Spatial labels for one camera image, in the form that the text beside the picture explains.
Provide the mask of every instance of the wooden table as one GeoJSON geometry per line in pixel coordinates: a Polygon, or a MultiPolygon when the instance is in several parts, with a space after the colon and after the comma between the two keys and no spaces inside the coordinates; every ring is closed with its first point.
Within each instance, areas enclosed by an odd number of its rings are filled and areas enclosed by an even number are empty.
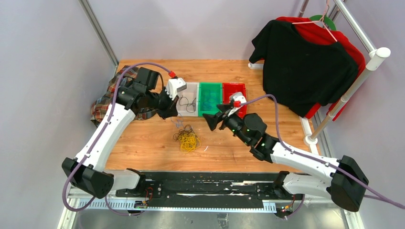
{"type": "MultiPolygon", "coordinates": [[[[248,61],[240,60],[123,60],[124,65],[152,61],[169,68],[187,82],[245,83],[247,99],[264,95],[262,70],[251,70],[248,61]]],[[[169,76],[154,66],[145,67],[159,71],[165,83],[169,76]]],[[[280,131],[288,144],[308,151],[299,117],[283,105],[279,105],[280,131]]],[[[247,113],[257,113],[267,124],[267,133],[277,136],[274,103],[262,99],[247,107],[247,113]]],[[[249,152],[249,147],[230,130],[208,128],[202,117],[185,117],[199,136],[202,146],[194,152],[180,151],[179,142],[173,140],[178,132],[170,119],[162,120],[157,115],[145,121],[134,121],[124,131],[107,161],[106,169],[133,168],[140,171],[216,171],[216,172],[279,172],[298,170],[284,165],[259,161],[249,152]]]]}

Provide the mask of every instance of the pink hanger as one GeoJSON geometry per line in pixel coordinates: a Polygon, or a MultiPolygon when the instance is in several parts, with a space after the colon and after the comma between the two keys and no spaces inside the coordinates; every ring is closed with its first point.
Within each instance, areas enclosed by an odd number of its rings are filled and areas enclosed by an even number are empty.
{"type": "Polygon", "coordinates": [[[294,24],[294,25],[297,25],[297,24],[310,24],[310,23],[322,22],[324,28],[328,31],[328,33],[329,33],[329,34],[333,37],[333,39],[337,42],[338,40],[337,40],[337,39],[335,38],[335,36],[331,33],[331,31],[330,31],[329,29],[327,29],[325,23],[323,23],[323,19],[324,19],[326,13],[328,12],[328,9],[329,9],[329,0],[326,0],[326,8],[325,8],[325,11],[323,12],[322,17],[319,19],[319,21],[294,22],[293,24],[294,24]]]}

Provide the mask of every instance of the gray wall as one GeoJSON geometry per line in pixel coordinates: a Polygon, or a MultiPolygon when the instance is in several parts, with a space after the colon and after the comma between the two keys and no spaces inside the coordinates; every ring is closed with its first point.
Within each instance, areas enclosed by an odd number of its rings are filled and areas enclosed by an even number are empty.
{"type": "MultiPolygon", "coordinates": [[[[117,58],[248,59],[251,40],[302,0],[90,0],[117,58]]],[[[312,0],[306,15],[320,14],[312,0]]]]}
{"type": "Polygon", "coordinates": [[[77,0],[2,0],[0,28],[0,225],[53,229],[114,67],[77,0]]]}
{"type": "MultiPolygon", "coordinates": [[[[347,5],[374,44],[390,48],[392,54],[361,86],[326,132],[337,157],[354,157],[372,188],[405,204],[405,42],[401,21],[405,4],[398,0],[350,0],[347,5]]],[[[368,57],[342,15],[337,26],[368,57]]],[[[368,199],[360,210],[367,229],[403,228],[404,213],[368,199]]]]}

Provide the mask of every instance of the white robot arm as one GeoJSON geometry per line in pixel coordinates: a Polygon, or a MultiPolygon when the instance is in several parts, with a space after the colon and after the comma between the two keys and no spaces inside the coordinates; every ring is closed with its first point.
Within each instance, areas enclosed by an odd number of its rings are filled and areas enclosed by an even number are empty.
{"type": "Polygon", "coordinates": [[[105,170],[107,159],[125,128],[140,108],[156,109],[163,119],[177,116],[178,92],[187,88],[182,78],[169,79],[160,94],[152,93],[159,73],[140,68],[135,80],[118,88],[114,112],[112,104],[93,136],[74,159],[66,158],[62,169],[69,176],[84,157],[87,159],[73,175],[71,184],[94,197],[103,198],[112,190],[129,189],[134,195],[145,189],[145,176],[134,169],[105,170]]]}
{"type": "Polygon", "coordinates": [[[235,114],[241,104],[246,104],[241,92],[233,94],[230,101],[230,104],[218,105],[220,112],[215,115],[203,114],[212,131],[222,122],[219,129],[229,128],[234,136],[250,147],[250,152],[257,159],[287,165],[304,173],[281,171],[273,182],[270,192],[280,198],[291,194],[330,198],[343,209],[359,210],[365,188],[335,169],[341,168],[368,185],[368,179],[353,158],[318,156],[281,142],[265,132],[267,125],[256,113],[247,114],[243,119],[235,114]],[[325,164],[319,163],[316,159],[325,161],[325,164]]]}

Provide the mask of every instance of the clothes hanger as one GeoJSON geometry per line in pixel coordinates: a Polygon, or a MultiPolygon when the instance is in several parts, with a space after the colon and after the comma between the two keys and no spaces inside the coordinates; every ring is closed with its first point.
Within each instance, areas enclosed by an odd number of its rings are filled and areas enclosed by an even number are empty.
{"type": "Polygon", "coordinates": [[[326,0],[326,8],[325,8],[325,11],[323,12],[321,18],[320,18],[318,21],[294,22],[293,24],[294,24],[294,25],[297,25],[297,24],[310,24],[310,23],[322,22],[322,24],[323,24],[323,26],[325,27],[326,31],[328,31],[328,33],[331,35],[331,37],[332,37],[336,42],[338,42],[338,40],[337,40],[337,39],[335,38],[335,36],[331,33],[331,31],[330,31],[329,29],[327,29],[325,23],[323,22],[323,20],[325,19],[325,15],[326,15],[326,13],[328,12],[328,9],[329,9],[329,0],[326,0]]]}
{"type": "MultiPolygon", "coordinates": [[[[314,15],[314,16],[312,16],[312,17],[310,17],[309,19],[311,20],[311,21],[320,21],[320,19],[322,18],[322,15],[314,15]]],[[[332,30],[332,31],[336,31],[336,25],[335,25],[335,23],[333,23],[333,21],[332,21],[332,19],[330,19],[330,18],[328,18],[328,17],[323,17],[323,22],[327,25],[327,26],[329,26],[329,29],[330,30],[332,30]]]]}

